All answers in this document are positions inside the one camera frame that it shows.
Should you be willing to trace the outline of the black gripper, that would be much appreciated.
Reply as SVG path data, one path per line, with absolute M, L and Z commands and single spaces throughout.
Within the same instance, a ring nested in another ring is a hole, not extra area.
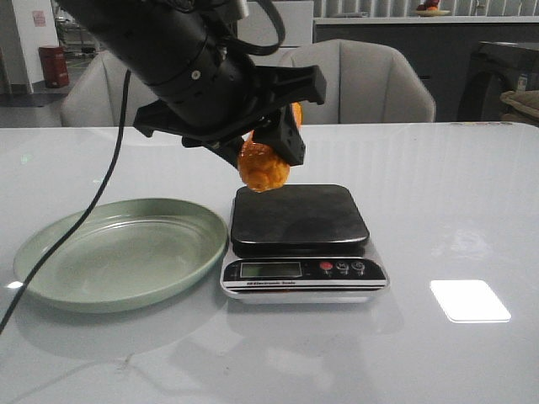
M 238 172 L 244 143 L 240 135 L 263 118 L 253 130 L 253 141 L 271 147 L 290 166 L 304 163 L 306 146 L 291 103 L 324 103 L 326 81 L 318 66 L 209 65 L 169 72 L 158 66 L 135 66 L 133 70 L 157 95 L 156 102 L 136 112 L 134 126 L 144 136 L 161 131 L 203 142 Z

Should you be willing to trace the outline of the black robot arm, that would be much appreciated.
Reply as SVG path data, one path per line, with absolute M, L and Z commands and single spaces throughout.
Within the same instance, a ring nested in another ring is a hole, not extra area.
M 292 104 L 322 104 L 326 82 L 317 66 L 254 64 L 278 44 L 240 40 L 233 24 L 244 1 L 70 0 L 61 6 L 120 59 L 155 95 L 136 113 L 144 135 L 180 136 L 232 165 L 252 134 L 285 162 L 299 166 L 306 147 Z

